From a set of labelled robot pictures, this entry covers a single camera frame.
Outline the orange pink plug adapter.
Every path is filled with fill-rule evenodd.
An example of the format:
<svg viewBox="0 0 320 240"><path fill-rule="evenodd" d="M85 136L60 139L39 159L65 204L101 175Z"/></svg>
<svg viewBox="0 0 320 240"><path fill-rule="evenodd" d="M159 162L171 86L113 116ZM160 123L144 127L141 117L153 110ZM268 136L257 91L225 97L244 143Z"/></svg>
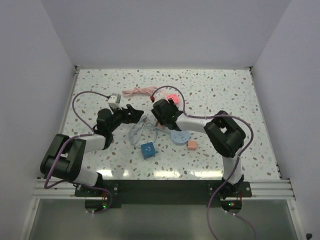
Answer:
<svg viewBox="0 0 320 240"><path fill-rule="evenodd" d="M195 151L197 149L197 142L194 140L189 140L187 142L187 149L190 151Z"/></svg>

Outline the pink brown plug adapter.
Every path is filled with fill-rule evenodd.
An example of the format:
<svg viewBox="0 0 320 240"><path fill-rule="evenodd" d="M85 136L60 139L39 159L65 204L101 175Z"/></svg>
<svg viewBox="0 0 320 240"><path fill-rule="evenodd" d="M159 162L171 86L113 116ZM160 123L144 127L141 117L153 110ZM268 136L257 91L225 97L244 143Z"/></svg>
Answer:
<svg viewBox="0 0 320 240"><path fill-rule="evenodd" d="M155 127L158 129L158 130L162 130L162 131L165 131L167 128L160 124L158 121L155 123Z"/></svg>

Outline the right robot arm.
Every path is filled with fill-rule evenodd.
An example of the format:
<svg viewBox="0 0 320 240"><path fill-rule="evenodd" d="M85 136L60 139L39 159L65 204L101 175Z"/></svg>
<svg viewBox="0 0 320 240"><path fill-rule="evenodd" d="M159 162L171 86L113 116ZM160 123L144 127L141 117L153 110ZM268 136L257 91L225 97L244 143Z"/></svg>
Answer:
<svg viewBox="0 0 320 240"><path fill-rule="evenodd" d="M193 131L208 136L214 149L222 156L223 192L227 196L235 196L244 180L240 165L236 165L236 155L241 152L246 138L244 130L223 110L212 119L192 117L179 110L172 99L155 101L153 96L150 99L153 103L151 112L161 125L176 132Z"/></svg>

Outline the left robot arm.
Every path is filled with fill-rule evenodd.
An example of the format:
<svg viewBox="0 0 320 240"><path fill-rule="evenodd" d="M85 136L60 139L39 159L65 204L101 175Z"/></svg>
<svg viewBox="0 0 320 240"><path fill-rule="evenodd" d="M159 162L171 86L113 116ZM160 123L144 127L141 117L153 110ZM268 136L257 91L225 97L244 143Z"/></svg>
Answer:
<svg viewBox="0 0 320 240"><path fill-rule="evenodd" d="M46 176L44 188L50 189L62 182L86 186L92 196L104 190L100 173L83 166L85 153L106 150L113 142L113 131L121 124L137 124L144 111L126 108L101 109L97 113L92 133L68 136L56 134L42 162L40 172Z"/></svg>

